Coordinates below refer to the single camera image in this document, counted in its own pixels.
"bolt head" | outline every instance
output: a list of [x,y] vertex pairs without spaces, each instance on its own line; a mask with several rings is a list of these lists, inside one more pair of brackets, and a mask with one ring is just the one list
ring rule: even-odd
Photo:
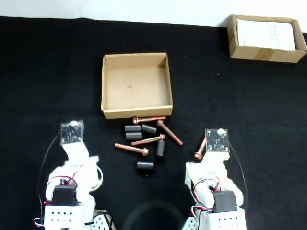
[[157,121],[157,126],[161,126],[163,124],[163,121],[162,120],[158,120]]
[[165,135],[164,134],[160,134],[160,138],[161,138],[161,140],[165,140]]
[[134,117],[133,117],[133,123],[134,123],[134,124],[138,124],[138,123],[139,123],[138,117],[137,117],[137,116],[134,116]]
[[143,156],[146,157],[148,156],[148,149],[147,148],[143,148]]
[[199,154],[198,152],[195,152],[194,157],[198,159],[199,161],[202,159],[202,155]]

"black fabric surface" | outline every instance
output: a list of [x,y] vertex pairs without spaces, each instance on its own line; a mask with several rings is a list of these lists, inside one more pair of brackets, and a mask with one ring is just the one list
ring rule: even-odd
[[[60,122],[72,119],[84,120],[85,143],[100,157],[96,207],[113,214],[118,230],[180,229],[193,205],[185,162],[206,127],[229,129],[249,189],[248,229],[306,229],[307,58],[231,59],[225,28],[1,17],[0,31],[1,229],[35,229],[43,154]],[[174,110],[166,124],[184,142],[169,138],[152,174],[137,172],[141,156],[113,147],[127,143],[131,120],[105,120],[100,111],[102,56],[136,52],[168,53]],[[43,188],[65,159],[55,145]],[[233,156],[226,166],[244,191]]]

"cardboard box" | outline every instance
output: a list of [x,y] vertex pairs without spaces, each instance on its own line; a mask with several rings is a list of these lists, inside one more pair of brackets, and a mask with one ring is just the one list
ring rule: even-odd
[[105,55],[101,110],[106,119],[172,114],[166,53]]
[[[290,23],[293,27],[296,50],[289,51],[252,46],[239,46],[236,26],[237,19],[258,22]],[[303,56],[306,55],[307,52],[306,43],[298,20],[291,18],[232,15],[230,17],[227,30],[231,58],[297,63]]]

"black cylinder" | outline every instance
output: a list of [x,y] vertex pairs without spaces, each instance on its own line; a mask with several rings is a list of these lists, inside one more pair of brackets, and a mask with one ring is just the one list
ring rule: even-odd
[[137,162],[137,168],[138,169],[152,170],[152,169],[154,169],[154,163],[153,162],[138,161]]
[[142,125],[141,127],[142,131],[145,131],[147,133],[155,134],[157,132],[157,128],[149,125]]
[[126,140],[140,140],[142,139],[142,133],[126,133]]
[[163,140],[158,141],[158,147],[157,147],[157,156],[158,157],[164,156],[164,145],[165,145],[165,141],[163,141]]
[[125,132],[139,132],[141,130],[140,125],[126,125]]

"copper screw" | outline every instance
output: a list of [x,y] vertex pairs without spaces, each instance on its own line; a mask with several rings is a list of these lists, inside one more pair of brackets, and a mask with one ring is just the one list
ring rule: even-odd
[[132,146],[128,146],[128,145],[121,145],[121,144],[118,144],[118,143],[115,143],[114,146],[115,146],[116,148],[120,148],[120,149],[123,149],[123,150],[128,150],[128,151],[133,151],[133,152],[139,152],[139,153],[141,153],[144,157],[148,156],[148,149],[147,149],[147,148],[139,149],[139,148],[132,147]]
[[202,159],[202,157],[203,157],[202,153],[203,153],[203,151],[205,150],[206,144],[207,144],[207,138],[205,137],[205,138],[203,139],[202,143],[201,143],[200,148],[199,148],[198,151],[195,152],[195,154],[194,154],[194,157],[195,157],[196,159],[198,159],[199,161],[200,161],[200,160]]
[[158,136],[158,137],[134,141],[134,142],[131,143],[131,145],[136,146],[136,145],[147,144],[147,143],[151,143],[151,142],[155,142],[155,141],[159,141],[159,140],[165,140],[165,135],[160,134],[160,136]]
[[138,124],[140,122],[146,122],[146,121],[156,121],[156,120],[165,120],[166,116],[150,116],[150,117],[140,117],[137,116],[133,117],[133,123]]
[[164,129],[164,131],[168,133],[178,143],[178,145],[183,144],[182,141],[179,140],[179,138],[168,127],[166,127],[166,125],[163,124],[162,120],[158,120],[157,125]]

